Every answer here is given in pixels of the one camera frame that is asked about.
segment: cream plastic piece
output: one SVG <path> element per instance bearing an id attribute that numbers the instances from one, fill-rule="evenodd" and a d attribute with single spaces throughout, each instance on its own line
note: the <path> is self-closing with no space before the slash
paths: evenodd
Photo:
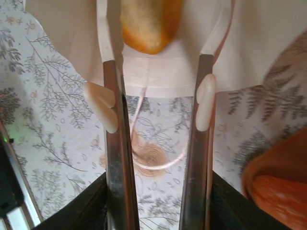
<path id="1" fill-rule="evenodd" d="M 114 92 L 101 85 L 88 82 L 83 86 L 83 94 L 106 131 L 115 133 L 118 129 L 118 118 L 111 109 L 116 103 Z"/>
<path id="2" fill-rule="evenodd" d="M 200 83 L 196 92 L 196 101 L 199 104 L 196 112 L 196 128 L 200 131 L 209 129 L 214 99 L 216 94 L 216 77 L 208 74 Z"/>
<path id="3" fill-rule="evenodd" d="M 219 50 L 225 35 L 231 25 L 231 19 L 233 17 L 232 7 L 235 5 L 235 0 L 223 0 L 221 1 L 222 7 L 217 18 L 216 24 L 212 29 L 210 35 L 208 36 L 207 41 L 201 49 L 201 54 L 212 54 L 215 56 L 215 53 Z"/>
<path id="4" fill-rule="evenodd" d="M 107 20 L 107 0 L 97 1 L 97 30 L 98 42 L 101 53 L 101 58 L 104 61 L 114 60 L 114 54 L 111 45 L 110 30 Z"/>

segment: metal bar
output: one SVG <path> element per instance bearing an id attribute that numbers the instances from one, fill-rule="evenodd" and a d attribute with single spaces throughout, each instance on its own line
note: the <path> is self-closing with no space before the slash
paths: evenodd
<path id="1" fill-rule="evenodd" d="M 209 127 L 205 230 L 210 229 L 210 205 L 211 205 L 210 197 L 211 197 L 211 190 L 213 183 L 213 137 L 214 137 L 214 127 L 215 127 L 215 110 L 216 110 L 216 98 L 214 99 L 211 122 Z"/>
<path id="2" fill-rule="evenodd" d="M 23 210 L 20 207 L 17 207 L 8 213 L 7 218 L 13 230 L 31 230 L 27 219 L 24 216 Z"/>
<path id="3" fill-rule="evenodd" d="M 10 164 L 16 176 L 17 182 L 21 188 L 22 194 L 24 196 L 24 203 L 21 207 L 16 208 L 12 212 L 7 214 L 10 218 L 11 215 L 18 216 L 19 219 L 25 218 L 27 226 L 32 229 L 33 227 L 39 225 L 43 221 L 43 217 L 38 209 L 34 195 L 30 189 L 28 181 L 26 180 L 23 171 L 18 163 L 15 151 L 8 141 L 10 139 L 4 125 L 0 122 L 0 138 L 4 145 L 5 152 L 9 158 Z"/>
<path id="4" fill-rule="evenodd" d="M 10 225 L 10 222 L 9 222 L 9 220 L 8 220 L 8 218 L 7 217 L 4 217 L 2 220 L 1 220 L 1 228 L 0 228 L 0 230 L 12 230 L 12 228 L 11 228 L 11 225 Z"/>
<path id="5" fill-rule="evenodd" d="M 213 55 L 200 55 L 195 84 L 194 106 L 190 128 L 190 144 L 187 157 L 185 181 L 182 194 L 179 229 L 205 228 L 207 207 L 208 152 L 210 146 L 210 129 L 200 132 L 196 128 L 197 89 L 204 77 L 212 73 Z"/>
<path id="6" fill-rule="evenodd" d="M 108 228 L 110 230 L 138 230 L 140 224 L 127 103 L 123 91 L 120 90 L 122 76 L 118 76 L 115 61 L 106 61 L 103 66 L 104 86 L 116 94 L 116 104 L 113 110 L 118 116 L 117 132 L 106 132 L 105 135 Z"/>

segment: white cord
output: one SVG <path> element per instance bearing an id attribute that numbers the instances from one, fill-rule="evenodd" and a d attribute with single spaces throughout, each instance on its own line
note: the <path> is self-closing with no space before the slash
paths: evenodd
<path id="1" fill-rule="evenodd" d="M 218 20 L 216 22 L 216 25 L 215 25 L 213 31 L 210 33 L 208 40 L 205 42 L 203 48 L 201 49 L 201 53 L 210 53 L 212 55 L 215 54 L 216 49 L 218 48 L 219 44 L 222 42 L 223 37 L 226 35 L 227 29 L 230 26 L 230 22 L 231 22 L 231 19 L 233 17 L 233 9 L 231 10 L 231 6 L 234 5 L 234 4 L 235 4 L 235 0 L 232 0 L 232 1 L 222 0 L 222 5 L 225 7 L 225 9 L 228 9 L 230 11 L 225 10 L 224 7 L 221 8 L 221 11 L 219 13 L 219 17 L 218 17 Z M 216 30 L 217 27 L 222 27 L 222 30 L 217 31 Z M 133 118 L 133 121 L 132 121 L 132 124 L 131 124 L 131 129 L 130 129 L 131 139 L 132 139 L 132 133 L 134 131 L 135 124 L 136 124 L 137 118 L 139 116 L 144 97 L 146 96 L 147 85 L 148 85 L 148 75 L 147 75 L 147 78 L 146 78 L 146 84 L 141 90 L 139 101 L 138 101 L 138 106 L 137 106 L 137 109 L 135 111 L 134 118 Z M 157 165 L 157 166 L 143 165 L 143 164 L 141 164 L 137 161 L 134 161 L 134 163 L 136 165 L 138 165 L 139 167 L 141 167 L 143 169 L 147 169 L 147 170 L 167 169 L 167 168 L 173 166 L 174 164 L 176 164 L 178 161 L 180 161 L 186 155 L 186 153 L 188 151 L 188 145 L 189 145 L 189 139 L 186 140 L 186 143 L 185 143 L 184 149 L 182 150 L 182 153 L 176 159 L 174 159 L 173 161 L 171 161 L 169 163 Z"/>
<path id="2" fill-rule="evenodd" d="M 147 85 L 148 85 L 147 82 L 148 82 L 148 77 L 146 79 L 145 86 L 141 90 L 139 101 L 138 101 L 138 106 L 137 106 L 137 108 L 135 110 L 135 114 L 133 116 L 133 120 L 132 120 L 132 123 L 131 123 L 131 128 L 130 128 L 131 139 L 133 138 L 132 134 L 133 134 L 133 131 L 134 131 L 134 128 L 135 128 L 135 124 L 136 124 L 137 118 L 139 116 L 139 113 L 140 113 L 141 106 L 143 104 L 144 98 L 146 96 Z M 134 164 L 136 164 L 137 166 L 139 166 L 139 167 L 141 167 L 143 169 L 147 169 L 147 170 L 163 170 L 163 169 L 167 169 L 169 167 L 172 167 L 174 164 L 176 164 L 178 161 L 180 161 L 186 155 L 187 150 L 188 150 L 188 144 L 189 144 L 189 139 L 187 139 L 182 153 L 176 159 L 174 159 L 173 161 L 171 161 L 169 163 L 162 164 L 162 165 L 157 165 L 157 166 L 148 166 L 148 165 L 141 164 L 141 163 L 139 163 L 137 161 L 134 161 Z"/>

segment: white cloth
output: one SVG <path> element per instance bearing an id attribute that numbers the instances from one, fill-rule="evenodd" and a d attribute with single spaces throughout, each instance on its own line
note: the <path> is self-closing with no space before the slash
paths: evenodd
<path id="1" fill-rule="evenodd" d="M 148 78 L 148 97 L 192 96 L 197 57 L 222 5 L 223 0 L 186 1 L 178 39 L 158 55 L 125 46 L 126 94 L 138 96 Z M 102 84 L 96 0 L 27 0 L 26 10 L 86 80 Z M 277 57 L 307 28 L 306 10 L 307 1 L 302 0 L 236 0 L 228 37 L 213 67 L 218 91 L 261 84 Z"/>

